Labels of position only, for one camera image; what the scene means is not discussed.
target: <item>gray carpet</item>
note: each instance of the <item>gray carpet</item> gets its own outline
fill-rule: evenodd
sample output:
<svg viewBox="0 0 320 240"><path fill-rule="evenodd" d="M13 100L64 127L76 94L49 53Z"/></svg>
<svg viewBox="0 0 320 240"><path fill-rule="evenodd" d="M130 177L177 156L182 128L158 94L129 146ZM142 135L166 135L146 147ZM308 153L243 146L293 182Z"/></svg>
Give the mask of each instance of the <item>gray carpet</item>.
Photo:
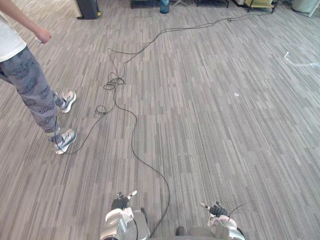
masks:
<svg viewBox="0 0 320 240"><path fill-rule="evenodd" d="M99 0L98 20L77 20L68 1L17 0L50 30L45 45L13 23L43 67L51 87L78 99L60 113L64 130L84 142L113 106L103 89L115 72L107 48L137 52L165 28L202 29L162 34L126 65L117 104L137 115L133 148L167 179L170 206L155 237L178 226L206 226L199 202L220 201L246 240L317 240L320 235L320 18L279 5L246 10L232 2L199 7ZM111 54L119 74L131 56ZM0 239L97 240L119 191L137 190L155 228L168 191L161 177L131 151L135 118L114 108L73 155L55 155L14 87L0 81Z"/></svg>

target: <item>chair leg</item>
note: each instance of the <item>chair leg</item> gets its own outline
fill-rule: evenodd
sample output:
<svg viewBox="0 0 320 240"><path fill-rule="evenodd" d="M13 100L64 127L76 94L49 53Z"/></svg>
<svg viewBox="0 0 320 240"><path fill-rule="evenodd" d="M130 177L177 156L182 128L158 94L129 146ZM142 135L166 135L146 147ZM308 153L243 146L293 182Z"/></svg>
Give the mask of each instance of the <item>chair leg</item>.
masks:
<svg viewBox="0 0 320 240"><path fill-rule="evenodd" d="M251 0L250 6L248 7L248 12L250 11L250 8L251 8L253 2L254 2L254 0Z"/></svg>

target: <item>hand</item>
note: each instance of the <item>hand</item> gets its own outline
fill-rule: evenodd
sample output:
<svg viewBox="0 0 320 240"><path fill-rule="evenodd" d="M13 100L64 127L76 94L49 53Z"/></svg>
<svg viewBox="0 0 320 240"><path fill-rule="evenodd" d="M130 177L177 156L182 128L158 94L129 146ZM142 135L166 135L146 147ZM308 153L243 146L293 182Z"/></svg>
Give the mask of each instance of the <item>hand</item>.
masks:
<svg viewBox="0 0 320 240"><path fill-rule="evenodd" d="M46 44L51 39L51 34L48 30L40 27L39 30L34 32L37 39L41 41L42 44Z"/></svg>
<svg viewBox="0 0 320 240"><path fill-rule="evenodd" d="M113 200L112 205L111 205L111 210L126 209L128 206L128 202L129 202L129 199L122 195L120 198L116 198L115 200Z"/></svg>
<svg viewBox="0 0 320 240"><path fill-rule="evenodd" d="M210 207L209 212L213 215L216 215L217 217L220 217L221 215L228 216L227 210L225 210L223 207L214 205L213 207Z"/></svg>

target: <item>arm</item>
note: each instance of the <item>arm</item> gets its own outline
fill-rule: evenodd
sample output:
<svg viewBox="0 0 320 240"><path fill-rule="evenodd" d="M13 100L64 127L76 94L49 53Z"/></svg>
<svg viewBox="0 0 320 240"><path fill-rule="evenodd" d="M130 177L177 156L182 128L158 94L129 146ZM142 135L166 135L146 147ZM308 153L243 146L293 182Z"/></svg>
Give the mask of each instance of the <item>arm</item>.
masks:
<svg viewBox="0 0 320 240"><path fill-rule="evenodd" d="M39 27L30 18L28 18L11 0L0 0L0 11L4 12L24 27L29 29L43 43L47 43L50 38L50 32Z"/></svg>

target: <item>white t-shirt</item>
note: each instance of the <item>white t-shirt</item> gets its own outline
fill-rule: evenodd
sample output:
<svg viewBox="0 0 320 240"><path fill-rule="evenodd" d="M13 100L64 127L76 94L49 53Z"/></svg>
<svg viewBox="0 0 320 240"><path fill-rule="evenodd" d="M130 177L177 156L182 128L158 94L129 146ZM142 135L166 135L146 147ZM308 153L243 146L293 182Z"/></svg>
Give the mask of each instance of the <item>white t-shirt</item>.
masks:
<svg viewBox="0 0 320 240"><path fill-rule="evenodd" d="M0 63L20 53L26 45L0 12Z"/></svg>

